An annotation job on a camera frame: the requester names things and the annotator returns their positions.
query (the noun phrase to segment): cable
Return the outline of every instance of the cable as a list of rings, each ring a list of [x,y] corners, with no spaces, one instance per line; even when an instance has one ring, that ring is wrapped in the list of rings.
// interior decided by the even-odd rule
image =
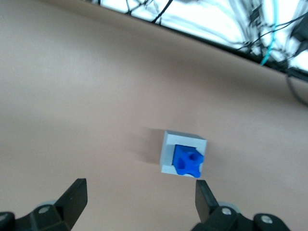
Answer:
[[[263,36],[266,36],[266,35],[268,35],[269,33],[273,33],[273,32],[276,32],[276,31],[285,29],[287,26],[289,26],[289,25],[290,25],[291,23],[293,23],[293,22],[290,21],[290,22],[288,22],[287,25],[283,24],[283,25],[285,25],[284,27],[281,27],[281,28],[276,29],[276,30],[274,30],[274,31],[266,32],[265,34],[261,35],[261,36],[260,36],[258,39],[256,39],[255,41],[253,41],[253,42],[251,42],[251,43],[249,43],[249,44],[247,44],[247,45],[245,45],[245,46],[242,46],[242,47],[240,47],[240,48],[238,48],[238,49],[236,49],[236,50],[238,51],[238,50],[241,50],[241,49],[244,48],[244,47],[252,46],[252,45],[254,45],[256,42],[258,42]]]
[[[263,7],[262,7],[263,3],[261,1],[253,1],[252,3],[252,8],[253,8],[253,11],[252,13],[250,14],[250,23],[249,23],[249,26],[254,29],[252,30],[254,32],[254,34],[252,34],[251,36],[251,41],[254,39],[254,38],[258,38],[260,41],[260,37],[262,35],[261,33],[261,29],[263,27],[263,22],[265,21],[264,19],[264,16],[263,16]],[[249,54],[253,51],[252,49],[252,44],[250,45],[250,49],[247,50],[246,54]],[[263,43],[259,43],[258,45],[258,52],[260,53],[260,55],[262,55],[262,49],[264,48],[264,45]]]
[[[153,6],[156,10],[156,13],[159,13],[159,6],[157,5],[157,2],[156,1],[153,1]],[[159,24],[161,25],[162,24],[162,17],[159,18]]]
[[[151,21],[152,23],[156,23],[156,21],[165,13],[165,11],[168,9],[168,7],[170,6],[170,4],[173,2],[173,0],[169,0],[166,4],[166,6],[163,8],[163,10],[158,14],[158,16]]]
[[[126,0],[126,5],[127,5],[127,11],[129,12],[128,14],[131,14],[131,10],[130,10],[130,6],[129,6],[129,3],[128,3],[128,0]]]
[[[294,85],[293,85],[293,83],[292,83],[292,81],[291,81],[291,77],[292,77],[292,76],[290,76],[290,74],[288,73],[286,80],[287,80],[287,84],[288,84],[288,87],[289,87],[289,89],[290,89],[292,95],[294,96],[294,98],[295,98],[299,103],[301,103],[301,104],[303,104],[304,106],[308,107],[308,101],[304,100],[302,97],[300,97],[300,96],[298,95],[298,93],[297,93],[297,91],[296,91],[296,89],[295,89],[295,87],[294,87]]]
[[[293,20],[291,20],[291,21],[289,21],[289,22],[279,24],[279,25],[277,25],[277,27],[283,26],[283,25],[286,25],[286,24],[290,25],[291,23],[293,23],[293,22],[295,22],[295,21],[297,21],[297,20],[299,20],[299,19],[305,17],[307,14],[308,14],[308,12],[304,13],[303,15],[301,15],[301,16],[299,16],[299,17],[297,17],[297,18],[295,18],[295,19],[293,19]]]
[[[151,2],[149,2],[149,0],[145,0],[144,2],[139,2],[139,4],[138,4],[137,6],[131,8],[130,11],[127,11],[125,14],[131,15],[131,13],[132,13],[134,10],[140,8],[141,6],[144,6],[144,5],[146,6],[147,3],[150,4]]]
[[[268,47],[268,51],[266,53],[266,55],[263,57],[260,65],[263,66],[266,61],[269,59],[270,57],[270,53],[271,53],[271,50],[273,49],[273,44],[274,44],[274,41],[275,41],[275,37],[276,37],[276,27],[277,27],[277,14],[278,14],[278,6],[277,6],[277,1],[276,0],[273,0],[273,9],[274,9],[274,26],[273,26],[273,33],[272,33],[272,36],[271,36],[271,42],[269,44],[269,47]]]
[[[297,18],[298,16],[307,12],[307,7],[308,7],[308,5],[307,5],[306,2],[299,0],[297,7],[296,7],[296,10],[293,14],[293,18]]]

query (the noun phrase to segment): bright light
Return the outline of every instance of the bright light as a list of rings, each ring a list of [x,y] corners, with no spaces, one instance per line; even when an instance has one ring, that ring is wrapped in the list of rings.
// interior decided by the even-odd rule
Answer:
[[[157,18],[168,2],[169,0],[101,0],[101,5],[122,13],[130,12],[134,17],[151,22]],[[299,4],[302,5],[302,14],[308,11],[308,4],[304,0],[276,0],[276,2],[278,25],[299,17],[297,7]],[[262,15],[258,16],[257,20],[261,26],[257,26],[255,24],[257,20],[250,22],[250,15],[260,5],[258,12],[262,12]],[[243,52],[265,56],[266,47],[272,40],[274,10],[273,0],[173,0],[155,23]],[[280,29],[282,26],[277,27],[280,30],[275,33],[270,56],[277,62],[287,58],[289,67],[308,71],[307,50],[297,57],[292,57],[300,44],[295,38],[290,38],[293,26],[294,24],[290,24],[284,29]],[[259,38],[258,31],[261,35],[270,33]],[[257,42],[248,49],[245,45],[253,41]]]

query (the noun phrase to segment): wire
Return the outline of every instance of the wire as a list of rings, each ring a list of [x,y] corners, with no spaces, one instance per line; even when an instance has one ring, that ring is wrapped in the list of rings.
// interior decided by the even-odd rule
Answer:
[[[131,8],[130,11],[127,11],[125,14],[131,15],[131,13],[132,13],[134,10],[140,8],[141,6],[144,6],[144,5],[146,6],[146,4],[148,4],[148,3],[150,4],[152,1],[149,2],[149,0],[145,0],[144,2],[139,2],[139,4],[138,4],[137,6]]]
[[[304,14],[305,12],[307,12],[307,3],[305,1],[299,0],[296,10],[293,14],[293,18],[297,18],[298,16]]]
[[[279,31],[279,30],[282,30],[282,29],[285,29],[287,26],[289,26],[291,23],[293,23],[293,22],[288,22],[288,24],[287,25],[285,25],[285,26],[283,26],[283,27],[281,27],[281,28],[279,28],[279,29],[276,29],[276,30],[271,30],[271,31],[269,31],[269,32],[266,32],[265,34],[263,34],[263,35],[261,35],[258,39],[256,39],[255,41],[253,41],[253,42],[251,42],[251,43],[249,43],[249,44],[247,44],[247,45],[245,45],[245,46],[242,46],[242,47],[240,47],[240,48],[238,48],[238,49],[236,49],[237,51],[238,50],[241,50],[241,49],[243,49],[243,48],[245,48],[245,47],[249,47],[249,46],[252,46],[252,45],[254,45],[256,42],[258,42],[263,36],[266,36],[266,35],[268,35],[269,33],[272,33],[272,32],[276,32],[276,31]]]
[[[299,94],[297,93],[292,81],[291,81],[292,76],[290,76],[290,74],[287,75],[287,84],[288,87],[292,93],[292,95],[294,96],[294,98],[301,104],[303,104],[304,106],[308,107],[308,101],[304,100],[302,97],[299,96]]]
[[[273,0],[273,8],[274,8],[274,26],[273,26],[273,33],[272,33],[272,36],[271,36],[271,42],[269,44],[269,47],[268,47],[268,51],[266,53],[266,55],[263,57],[260,65],[263,66],[267,60],[269,59],[270,57],[270,53],[271,53],[271,50],[273,49],[273,45],[274,45],[274,41],[275,41],[275,37],[276,37],[276,27],[277,27],[277,14],[278,14],[278,6],[277,6],[277,1],[276,0]]]
[[[152,21],[152,23],[156,23],[156,21],[165,13],[173,0],[169,0],[163,10],[158,14],[158,16]]]
[[[301,16],[299,16],[299,17],[297,17],[297,18],[295,18],[295,19],[293,19],[293,20],[291,20],[291,21],[289,21],[289,22],[279,24],[279,25],[277,25],[277,27],[283,26],[283,25],[286,25],[286,24],[290,25],[291,23],[293,23],[293,22],[295,22],[295,21],[297,21],[297,20],[299,20],[299,19],[305,17],[307,14],[308,14],[308,12],[304,13],[303,15],[301,15]]]
[[[130,6],[129,6],[129,3],[128,3],[128,0],[126,0],[126,5],[127,5],[127,10],[128,10],[128,14],[131,14],[131,10],[130,10]]]

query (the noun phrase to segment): black cable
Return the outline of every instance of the black cable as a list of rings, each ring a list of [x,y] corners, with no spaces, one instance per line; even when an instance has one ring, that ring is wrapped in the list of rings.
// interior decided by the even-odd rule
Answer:
[[[263,17],[263,8],[262,8],[262,1],[253,1],[251,3],[251,11],[249,16],[249,25],[247,28],[251,28],[251,31],[254,32],[254,34],[251,34],[251,41],[257,37],[257,41],[260,41],[261,37],[261,28],[262,28],[262,22],[264,21]],[[252,52],[252,47],[254,43],[248,43],[249,49],[247,50],[246,54],[249,54]],[[258,45],[258,49],[260,52],[260,56],[262,56],[262,49],[263,44],[260,42]]]
[[[292,20],[289,21],[289,22],[282,23],[282,24],[279,24],[279,25],[277,25],[277,26],[283,26],[283,25],[286,25],[286,24],[290,25],[291,23],[293,23],[293,22],[295,22],[295,21],[297,21],[297,20],[299,20],[299,19],[305,17],[307,14],[308,14],[308,12],[304,13],[303,15],[301,15],[301,16],[295,18],[295,19],[292,19]]]
[[[288,87],[292,93],[292,95],[294,96],[294,98],[301,104],[303,104],[304,106],[308,107],[308,101],[304,100],[302,97],[299,96],[299,94],[297,93],[292,81],[291,81],[292,76],[290,74],[287,75],[286,79],[287,79],[287,84]]]
[[[173,2],[173,0],[169,0],[163,10],[158,14],[158,16],[152,21],[152,23],[156,23],[156,21],[165,13],[165,11],[168,9],[170,4]]]
[[[129,14],[131,15],[131,13],[138,9],[139,7],[143,6],[143,5],[146,5],[148,3],[149,0],[145,0],[144,2],[139,2],[138,6],[135,6],[134,8],[131,8],[130,11],[127,11],[125,14]]]
[[[157,5],[156,1],[153,1],[153,6],[156,10],[156,13],[159,13],[159,6]],[[159,18],[159,25],[162,24],[162,17]]]
[[[127,12],[128,12],[128,14],[131,14],[131,10],[130,10],[130,6],[129,6],[129,3],[128,3],[128,0],[126,0],[126,5],[127,5]]]
[[[297,18],[298,16],[303,15],[305,12],[307,12],[307,3],[302,0],[299,0],[296,10],[293,14],[293,18]]]
[[[261,38],[262,38],[263,36],[266,36],[267,34],[273,33],[273,32],[275,32],[275,31],[282,30],[282,29],[286,28],[287,26],[289,26],[289,25],[290,25],[291,23],[293,23],[293,22],[294,22],[294,21],[292,20],[292,22],[291,22],[291,21],[288,22],[287,25],[285,25],[285,24],[280,24],[280,26],[281,26],[281,25],[285,25],[285,26],[283,26],[283,27],[281,27],[281,28],[279,28],[279,29],[276,29],[276,30],[271,30],[271,31],[269,31],[269,32],[267,32],[267,33],[261,35],[258,39],[256,39],[255,41],[249,43],[248,45],[245,45],[245,46],[242,46],[242,47],[238,48],[237,51],[240,50],[240,49],[242,49],[242,48],[244,48],[244,47],[249,47],[249,46],[254,45],[256,42],[258,42],[259,40],[261,40]]]

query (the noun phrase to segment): blue 3d printed part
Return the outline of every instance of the blue 3d printed part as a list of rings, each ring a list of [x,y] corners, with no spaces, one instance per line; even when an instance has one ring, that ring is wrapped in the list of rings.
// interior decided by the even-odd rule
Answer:
[[[199,178],[205,160],[206,143],[198,135],[166,130],[160,156],[161,171]]]
[[[196,148],[183,145],[175,145],[173,154],[173,165],[179,175],[189,174],[193,177],[200,177],[200,165],[204,156]]]

